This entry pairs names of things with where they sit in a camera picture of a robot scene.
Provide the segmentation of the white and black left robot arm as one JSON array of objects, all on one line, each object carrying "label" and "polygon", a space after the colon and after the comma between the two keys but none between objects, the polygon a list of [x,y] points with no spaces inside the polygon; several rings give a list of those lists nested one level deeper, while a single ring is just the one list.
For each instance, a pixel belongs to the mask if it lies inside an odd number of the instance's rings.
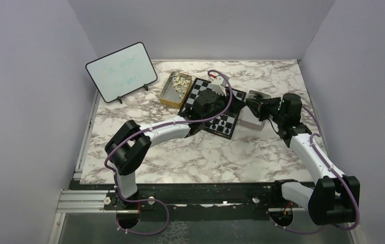
[{"label": "white and black left robot arm", "polygon": [[123,208],[136,204],[135,171],[148,150],[162,142],[187,138],[201,131],[205,123],[225,113],[238,113],[245,102],[233,93],[218,95],[211,89],[198,93],[192,104],[186,105],[176,117],[163,122],[140,126],[134,120],[125,122],[105,145],[104,165],[114,173],[117,202]]}]

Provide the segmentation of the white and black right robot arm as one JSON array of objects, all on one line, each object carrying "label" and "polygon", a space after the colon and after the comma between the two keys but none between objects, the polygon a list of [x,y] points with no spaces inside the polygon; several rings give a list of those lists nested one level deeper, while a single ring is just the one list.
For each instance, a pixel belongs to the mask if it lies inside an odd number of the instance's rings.
[{"label": "white and black right robot arm", "polygon": [[277,180],[270,193],[271,203],[282,207],[292,202],[306,209],[312,222],[319,226],[343,224],[357,227],[360,222],[360,182],[338,169],[315,142],[319,133],[301,122],[306,107],[297,94],[287,93],[281,98],[247,98],[246,105],[260,121],[273,121],[278,135],[309,171],[314,188],[293,179]]}]

